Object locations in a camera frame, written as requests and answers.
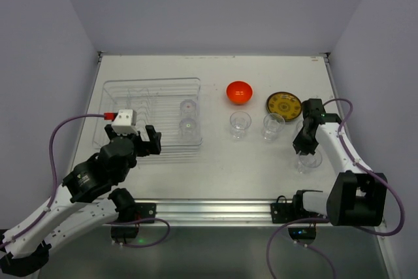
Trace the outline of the orange plastic bowl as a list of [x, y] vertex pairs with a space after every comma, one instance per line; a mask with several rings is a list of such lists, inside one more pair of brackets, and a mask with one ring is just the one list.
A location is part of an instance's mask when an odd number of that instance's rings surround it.
[[247, 82], [237, 80], [227, 86], [226, 96], [233, 104], [244, 105], [252, 98], [253, 89]]

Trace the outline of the clear glass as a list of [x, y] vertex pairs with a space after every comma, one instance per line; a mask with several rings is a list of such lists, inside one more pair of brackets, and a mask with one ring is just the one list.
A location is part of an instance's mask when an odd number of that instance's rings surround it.
[[267, 114], [263, 119], [262, 137], [265, 140], [276, 140], [285, 127], [285, 119], [277, 113]]
[[316, 170], [323, 162], [322, 153], [317, 150], [314, 154], [297, 154], [295, 169], [302, 174], [308, 174]]
[[180, 118], [192, 118], [195, 119], [198, 114], [198, 105], [192, 99], [185, 99], [180, 103]]
[[233, 112], [229, 119], [231, 135], [236, 139], [244, 138], [251, 126], [251, 116], [244, 111]]
[[184, 118], [179, 123], [179, 137], [185, 142], [193, 142], [198, 137], [198, 124], [193, 118]]

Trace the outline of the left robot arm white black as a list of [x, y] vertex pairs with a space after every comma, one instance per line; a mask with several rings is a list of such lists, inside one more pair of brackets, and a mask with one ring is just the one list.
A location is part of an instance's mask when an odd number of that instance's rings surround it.
[[58, 185], [54, 197], [30, 217], [1, 235], [1, 271], [17, 277], [37, 272], [50, 252], [104, 223], [130, 223], [138, 217], [135, 200], [119, 188], [138, 157], [161, 153], [161, 133], [145, 127], [140, 134], [118, 135], [104, 129], [110, 142], [77, 164]]

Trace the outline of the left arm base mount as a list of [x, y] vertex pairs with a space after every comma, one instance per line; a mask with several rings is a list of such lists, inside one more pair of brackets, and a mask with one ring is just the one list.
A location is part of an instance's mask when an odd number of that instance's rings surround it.
[[[156, 213], [156, 206], [157, 205], [155, 203], [135, 203], [134, 206], [122, 210], [114, 222], [133, 222], [144, 218], [154, 218]], [[139, 229], [139, 225], [111, 225], [110, 237], [114, 242], [129, 244], [138, 236]]]

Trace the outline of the olive yellow plate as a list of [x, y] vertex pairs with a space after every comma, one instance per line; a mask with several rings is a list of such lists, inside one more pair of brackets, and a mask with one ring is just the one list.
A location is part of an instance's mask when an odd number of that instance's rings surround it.
[[279, 91], [267, 98], [266, 110], [270, 114], [280, 115], [286, 122], [291, 122], [301, 115], [302, 102], [292, 93]]

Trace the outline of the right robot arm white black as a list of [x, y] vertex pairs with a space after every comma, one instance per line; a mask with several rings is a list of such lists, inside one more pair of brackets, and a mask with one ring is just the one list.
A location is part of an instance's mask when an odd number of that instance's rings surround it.
[[387, 188], [384, 174], [360, 166], [360, 157], [342, 127], [338, 114], [327, 113], [320, 99], [302, 102], [302, 129], [293, 140], [298, 157], [312, 157], [320, 146], [336, 179], [329, 192], [298, 190], [293, 196], [296, 213], [325, 216], [332, 225], [375, 227], [383, 219]]

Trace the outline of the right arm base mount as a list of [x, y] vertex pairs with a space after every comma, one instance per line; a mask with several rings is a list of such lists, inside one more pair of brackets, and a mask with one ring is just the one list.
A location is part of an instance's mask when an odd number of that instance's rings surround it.
[[[270, 215], [272, 223], [275, 224], [288, 223], [304, 218], [323, 218], [318, 213], [303, 209], [301, 193], [296, 193], [292, 200], [280, 195], [275, 202], [270, 204]], [[288, 233], [293, 241], [311, 244], [317, 235], [316, 224], [309, 223], [307, 227], [289, 227]]]

